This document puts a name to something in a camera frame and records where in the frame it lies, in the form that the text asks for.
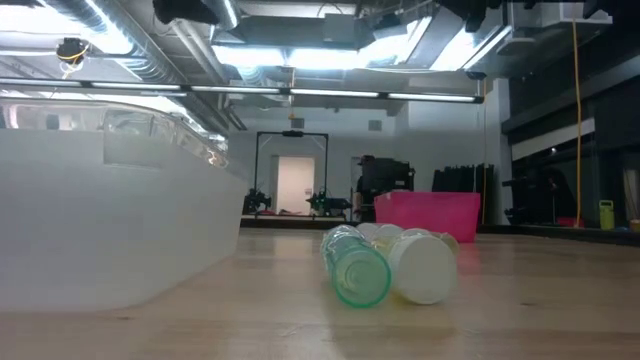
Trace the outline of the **green small pill bottle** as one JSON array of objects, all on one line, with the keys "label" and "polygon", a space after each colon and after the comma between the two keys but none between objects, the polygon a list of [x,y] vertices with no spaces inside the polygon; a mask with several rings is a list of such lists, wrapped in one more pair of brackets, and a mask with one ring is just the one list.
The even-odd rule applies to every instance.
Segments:
[{"label": "green small pill bottle", "polygon": [[391,270],[385,257],[355,227],[340,225],[323,237],[320,252],[337,297],[355,308],[369,308],[385,299]]}]

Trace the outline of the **red plastic bin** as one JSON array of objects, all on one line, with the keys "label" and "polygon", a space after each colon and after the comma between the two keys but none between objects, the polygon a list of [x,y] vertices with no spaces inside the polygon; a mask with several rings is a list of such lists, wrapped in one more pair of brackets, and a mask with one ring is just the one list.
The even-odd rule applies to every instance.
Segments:
[{"label": "red plastic bin", "polygon": [[470,192],[389,192],[374,199],[377,223],[448,233],[459,243],[475,241],[480,207],[480,195]]}]

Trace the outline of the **yellow small pill bottle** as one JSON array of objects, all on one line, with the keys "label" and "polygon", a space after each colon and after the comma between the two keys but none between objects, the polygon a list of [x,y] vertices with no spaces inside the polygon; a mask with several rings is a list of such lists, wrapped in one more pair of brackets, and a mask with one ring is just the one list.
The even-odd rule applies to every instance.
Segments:
[{"label": "yellow small pill bottle", "polygon": [[457,285],[457,257],[432,232],[411,228],[393,238],[371,241],[386,258],[392,289],[419,305],[443,302]]}]

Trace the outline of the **clear plastic bin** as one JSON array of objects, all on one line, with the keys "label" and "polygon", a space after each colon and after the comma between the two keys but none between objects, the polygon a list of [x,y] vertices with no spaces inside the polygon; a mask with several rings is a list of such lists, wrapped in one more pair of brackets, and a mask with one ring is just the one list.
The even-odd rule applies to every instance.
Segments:
[{"label": "clear plastic bin", "polygon": [[170,114],[0,98],[0,312],[142,303],[229,256],[246,180]]}]

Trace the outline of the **black equipment stack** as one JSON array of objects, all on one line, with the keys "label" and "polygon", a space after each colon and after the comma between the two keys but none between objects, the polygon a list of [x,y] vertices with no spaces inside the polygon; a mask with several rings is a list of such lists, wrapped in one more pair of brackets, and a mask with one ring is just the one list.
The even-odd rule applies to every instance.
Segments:
[{"label": "black equipment stack", "polygon": [[358,166],[361,175],[354,192],[354,212],[360,222],[375,222],[374,200],[394,190],[413,191],[415,170],[408,162],[363,155]]}]

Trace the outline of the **long light bar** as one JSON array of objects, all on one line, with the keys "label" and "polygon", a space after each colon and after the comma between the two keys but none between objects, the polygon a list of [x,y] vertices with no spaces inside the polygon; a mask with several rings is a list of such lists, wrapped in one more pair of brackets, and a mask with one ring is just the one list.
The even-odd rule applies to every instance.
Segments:
[{"label": "long light bar", "polygon": [[44,78],[0,77],[0,85],[7,87],[95,89],[104,91],[138,91],[167,94],[216,93],[240,95],[315,96],[389,101],[419,101],[438,103],[480,104],[485,100],[479,95],[455,95],[445,93],[408,93],[388,91],[362,91],[341,89],[314,89],[291,87],[249,87],[231,85],[186,85],[158,83],[130,83],[89,80],[63,80]]}]

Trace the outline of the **black panels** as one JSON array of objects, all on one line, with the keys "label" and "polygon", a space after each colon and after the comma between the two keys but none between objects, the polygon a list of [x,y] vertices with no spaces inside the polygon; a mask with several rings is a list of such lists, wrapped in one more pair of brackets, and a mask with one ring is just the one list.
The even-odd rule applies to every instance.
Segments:
[{"label": "black panels", "polygon": [[434,171],[432,192],[469,192],[480,195],[479,225],[494,223],[495,185],[498,180],[493,164],[446,166]]}]

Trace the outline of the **dark background machine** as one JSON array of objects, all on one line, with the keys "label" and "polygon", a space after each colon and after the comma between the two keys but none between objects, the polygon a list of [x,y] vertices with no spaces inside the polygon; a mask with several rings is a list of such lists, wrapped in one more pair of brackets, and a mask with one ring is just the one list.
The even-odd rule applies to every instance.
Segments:
[{"label": "dark background machine", "polygon": [[511,225],[557,224],[559,218],[576,217],[575,196],[559,169],[533,169],[502,187],[511,190],[512,206],[504,210]]}]

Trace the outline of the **yellow-green jug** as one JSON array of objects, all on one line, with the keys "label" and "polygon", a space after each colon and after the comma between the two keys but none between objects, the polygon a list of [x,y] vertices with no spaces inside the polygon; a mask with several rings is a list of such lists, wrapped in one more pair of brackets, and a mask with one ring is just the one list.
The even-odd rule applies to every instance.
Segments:
[{"label": "yellow-green jug", "polygon": [[599,201],[600,228],[613,230],[615,228],[614,202],[612,200]]}]

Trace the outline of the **black background station frame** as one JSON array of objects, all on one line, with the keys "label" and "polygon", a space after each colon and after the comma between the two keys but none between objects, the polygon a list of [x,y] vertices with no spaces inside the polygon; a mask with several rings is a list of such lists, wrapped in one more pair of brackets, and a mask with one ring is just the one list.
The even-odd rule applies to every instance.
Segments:
[{"label": "black background station frame", "polygon": [[[258,194],[260,191],[258,173],[262,146],[260,137],[262,135],[281,135],[288,138],[323,138],[325,140],[323,150],[326,166],[328,160],[328,134],[305,133],[295,130],[282,132],[258,131],[255,143],[254,180],[253,187],[250,190],[253,194]],[[254,213],[259,213],[260,206],[264,204],[266,210],[274,210],[277,216],[297,216],[315,219],[317,217],[316,211],[309,202],[309,199],[315,194],[315,166],[316,160],[313,156],[275,155],[275,182],[272,182],[268,177],[269,185],[275,187],[275,196],[263,195],[261,202],[255,207]]]}]

